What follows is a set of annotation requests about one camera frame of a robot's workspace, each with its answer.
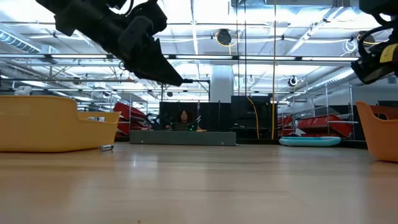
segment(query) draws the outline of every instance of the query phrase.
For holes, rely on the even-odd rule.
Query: orange bin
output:
[[[369,152],[380,161],[398,162],[398,119],[382,120],[374,113],[383,113],[382,108],[370,107],[365,102],[356,102]]]
[[[68,152],[113,144],[119,116],[77,112],[76,102],[63,97],[0,96],[0,151]]]

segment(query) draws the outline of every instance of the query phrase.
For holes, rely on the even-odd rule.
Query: ceiling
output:
[[[138,5],[143,0],[134,1]],[[188,55],[273,55],[274,35],[276,34],[276,55],[292,56],[327,56],[354,57],[357,55],[355,41],[361,30],[369,30],[379,26],[373,17],[362,13],[357,5],[358,1],[351,1],[350,7],[339,9],[334,14],[328,13],[336,8],[332,7],[332,0],[281,0],[278,1],[277,15],[274,16],[273,1],[261,2],[247,0],[246,13],[242,6],[236,8],[235,1],[229,0],[159,0],[158,5],[168,17],[168,27],[155,37],[160,39],[164,54]],[[117,13],[123,13],[128,8],[129,1]],[[0,1],[0,23],[7,26],[16,35],[36,46],[49,45],[57,49],[60,54],[105,54],[106,52],[79,32],[67,37],[56,31],[53,14],[34,0],[2,0]],[[217,43],[213,38],[220,29],[229,29],[233,39],[230,49]],[[377,41],[388,38],[390,31],[374,35]],[[0,42],[0,53],[26,53],[15,47]],[[13,60],[26,63],[28,60]],[[175,69],[184,78],[209,80],[212,67],[208,61],[188,61],[176,63]],[[246,66],[232,62],[236,83],[235,90],[264,90],[272,89],[273,66],[261,63],[250,63]],[[50,67],[31,67],[42,73],[49,73]],[[320,65],[278,65],[275,68],[276,90],[291,90],[287,86],[287,79],[296,76],[307,85],[322,76],[330,74],[341,67]],[[102,67],[52,67],[57,78],[83,77],[92,79],[128,78],[134,79],[134,74],[122,71],[118,66]],[[138,80],[137,83],[103,83],[106,89],[118,90],[159,90],[161,86],[156,82]],[[208,86],[199,83],[184,84],[179,88],[167,86],[170,90],[206,90]],[[158,101],[160,93],[135,93],[143,100]],[[164,96],[165,100],[207,100],[207,93],[178,93],[173,97]]]

